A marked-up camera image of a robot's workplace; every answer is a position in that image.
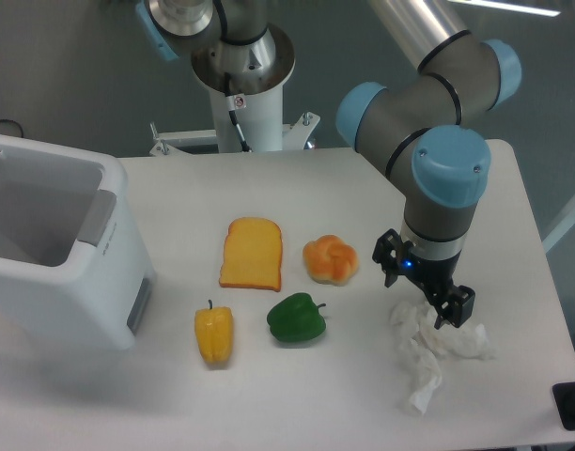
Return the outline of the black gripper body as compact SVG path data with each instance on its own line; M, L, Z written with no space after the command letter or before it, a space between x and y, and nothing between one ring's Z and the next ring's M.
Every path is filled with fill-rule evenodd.
M461 301L462 287L453 281L461 250L458 241L412 241L396 234L394 280L405 277L429 301Z

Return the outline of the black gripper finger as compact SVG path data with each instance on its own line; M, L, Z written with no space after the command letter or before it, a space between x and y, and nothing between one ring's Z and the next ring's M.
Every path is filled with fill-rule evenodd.
M475 292L466 286L451 286L439 295L434 304L437 318L435 329L441 329L444 324L460 328L472 315Z
M394 229L387 230L376 241L372 259L381 266L384 273L384 285L389 288L401 275L399 251L402 240Z

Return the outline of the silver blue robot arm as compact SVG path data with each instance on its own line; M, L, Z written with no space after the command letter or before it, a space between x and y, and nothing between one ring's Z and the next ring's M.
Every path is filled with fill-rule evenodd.
M373 252L386 284L407 278L438 324L459 327L475 294L453 274L491 163L488 144L467 122L517 91L521 62L500 40L476 39L444 1L375 1L372 8L418 78L398 92L356 86L335 126L405 197L402 227L385 232ZM141 1L136 10L164 58L190 58L210 93L220 151L286 147L294 131L280 101L256 105L282 88L295 65L293 46L270 23L265 2Z

